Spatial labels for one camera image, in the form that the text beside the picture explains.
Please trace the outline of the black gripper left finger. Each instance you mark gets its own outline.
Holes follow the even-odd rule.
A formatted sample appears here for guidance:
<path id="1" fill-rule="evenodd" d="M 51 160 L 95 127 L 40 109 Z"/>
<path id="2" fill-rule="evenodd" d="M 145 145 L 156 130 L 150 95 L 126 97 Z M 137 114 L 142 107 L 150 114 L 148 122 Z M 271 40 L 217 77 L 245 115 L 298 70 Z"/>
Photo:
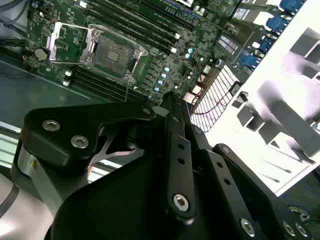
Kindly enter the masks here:
<path id="1" fill-rule="evenodd" d="M 159 111 L 133 101 L 32 110 L 22 128 L 21 171 L 57 214 L 89 184 L 136 160 L 157 161 L 166 203 L 173 202 L 177 216 L 191 222 L 192 155 L 180 99 L 166 93 Z"/>

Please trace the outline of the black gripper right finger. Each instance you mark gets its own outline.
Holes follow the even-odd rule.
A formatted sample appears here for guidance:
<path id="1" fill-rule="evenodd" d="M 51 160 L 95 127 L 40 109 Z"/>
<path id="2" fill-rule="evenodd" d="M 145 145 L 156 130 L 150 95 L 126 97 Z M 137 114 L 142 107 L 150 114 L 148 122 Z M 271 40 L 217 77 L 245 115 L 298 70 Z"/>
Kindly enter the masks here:
<path id="1" fill-rule="evenodd" d="M 191 123 L 187 103 L 179 99 L 192 158 L 200 167 L 200 201 L 217 240 L 311 240 L 300 218 L 278 198 L 227 145 L 211 147 Z"/>

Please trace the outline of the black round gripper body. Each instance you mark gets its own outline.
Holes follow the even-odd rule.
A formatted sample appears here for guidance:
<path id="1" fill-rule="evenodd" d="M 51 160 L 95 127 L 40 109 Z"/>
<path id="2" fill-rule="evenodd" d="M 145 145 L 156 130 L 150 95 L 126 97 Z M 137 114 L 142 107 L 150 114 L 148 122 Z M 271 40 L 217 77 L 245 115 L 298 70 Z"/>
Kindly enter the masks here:
<path id="1" fill-rule="evenodd" d="M 193 171 L 195 213 L 191 222 L 177 216 L 164 196 L 164 168 L 155 160 L 135 160 L 73 193 L 58 210 L 53 240 L 217 240 L 200 201 L 202 172 Z"/>

